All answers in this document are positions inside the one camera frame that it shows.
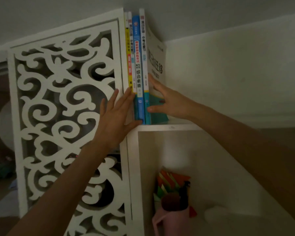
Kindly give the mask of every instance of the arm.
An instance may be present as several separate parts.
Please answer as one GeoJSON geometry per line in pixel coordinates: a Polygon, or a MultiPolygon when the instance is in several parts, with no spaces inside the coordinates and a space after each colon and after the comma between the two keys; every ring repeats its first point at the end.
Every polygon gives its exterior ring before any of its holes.
{"type": "Polygon", "coordinates": [[[165,104],[151,106],[197,124],[228,151],[295,219],[295,151],[243,123],[196,103],[149,76],[165,104]]]}
{"type": "Polygon", "coordinates": [[[100,120],[94,139],[87,143],[74,162],[61,174],[32,209],[14,226],[8,236],[63,236],[84,190],[95,170],[111,149],[116,148],[129,131],[142,121],[125,125],[134,94],[128,88],[116,102],[115,90],[107,103],[101,102],[100,120]]]}

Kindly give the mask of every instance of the forearm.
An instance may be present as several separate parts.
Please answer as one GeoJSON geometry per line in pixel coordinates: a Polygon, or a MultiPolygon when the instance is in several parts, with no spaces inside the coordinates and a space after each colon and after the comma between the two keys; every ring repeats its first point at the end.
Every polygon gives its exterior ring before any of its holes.
{"type": "Polygon", "coordinates": [[[9,232],[16,235],[63,235],[83,192],[106,155],[96,144],[83,147],[75,161],[9,232]]]}
{"type": "Polygon", "coordinates": [[[295,218],[295,151],[197,104],[189,120],[208,132],[295,218]]]}

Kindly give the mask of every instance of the decorative scroll pattern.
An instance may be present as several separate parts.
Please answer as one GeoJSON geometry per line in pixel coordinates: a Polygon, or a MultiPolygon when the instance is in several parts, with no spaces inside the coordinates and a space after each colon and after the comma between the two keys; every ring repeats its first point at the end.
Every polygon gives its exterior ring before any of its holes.
{"type": "MultiPolygon", "coordinates": [[[[114,60],[119,53],[112,49],[116,37],[109,29],[99,29],[84,30],[83,36],[78,31],[30,43],[13,51],[30,202],[43,195],[73,162],[75,158],[70,156],[78,155],[93,138],[99,120],[96,103],[101,100],[94,96],[109,99],[115,78],[121,78],[115,75],[116,68],[120,69],[114,60]],[[85,87],[89,91],[79,90],[85,87]]],[[[66,234],[126,234],[123,197],[118,197],[124,184],[116,163],[110,156],[99,166],[99,174],[90,179],[66,234]],[[113,192],[108,189],[104,196],[108,185],[113,192]],[[109,198],[107,194],[114,196],[105,204],[102,198],[109,198]]]]}

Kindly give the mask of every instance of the pink cup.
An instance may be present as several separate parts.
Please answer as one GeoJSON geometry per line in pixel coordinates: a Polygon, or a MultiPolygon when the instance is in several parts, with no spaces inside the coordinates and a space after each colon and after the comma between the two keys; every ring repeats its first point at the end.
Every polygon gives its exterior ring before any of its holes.
{"type": "Polygon", "coordinates": [[[185,210],[179,210],[179,199],[177,193],[169,193],[162,198],[162,207],[152,219],[155,236],[159,236],[157,224],[161,221],[165,236],[189,235],[189,206],[185,210]]]}

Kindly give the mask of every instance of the finger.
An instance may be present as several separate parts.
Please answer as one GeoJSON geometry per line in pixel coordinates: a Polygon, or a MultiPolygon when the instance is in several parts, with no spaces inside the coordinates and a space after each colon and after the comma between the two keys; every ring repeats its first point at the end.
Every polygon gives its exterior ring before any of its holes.
{"type": "Polygon", "coordinates": [[[125,126],[125,134],[127,135],[132,129],[142,124],[142,120],[137,120],[125,126]]]}
{"type": "Polygon", "coordinates": [[[131,88],[127,88],[127,90],[125,91],[125,93],[122,95],[122,97],[120,99],[118,99],[115,108],[118,109],[122,106],[122,104],[126,101],[126,99],[129,97],[129,95],[131,94],[131,88]]]}
{"type": "Polygon", "coordinates": [[[105,99],[102,99],[101,101],[101,105],[99,108],[99,116],[103,116],[105,114],[106,110],[105,110],[105,99]]]}
{"type": "Polygon", "coordinates": [[[166,86],[161,84],[158,80],[153,78],[153,75],[150,73],[148,74],[148,80],[153,84],[153,88],[157,91],[159,91],[163,96],[166,95],[166,86]]]}
{"type": "Polygon", "coordinates": [[[154,105],[147,108],[149,113],[165,113],[165,105],[154,105]]]}
{"type": "Polygon", "coordinates": [[[115,89],[113,95],[108,100],[106,111],[112,110],[114,108],[114,105],[115,105],[115,101],[116,101],[118,92],[119,92],[119,90],[118,89],[115,89]]]}
{"type": "Polygon", "coordinates": [[[131,93],[128,98],[124,101],[124,103],[122,104],[122,106],[120,107],[120,109],[124,110],[124,111],[128,111],[131,104],[133,103],[133,100],[134,100],[134,97],[135,97],[135,94],[134,93],[131,93]]]}

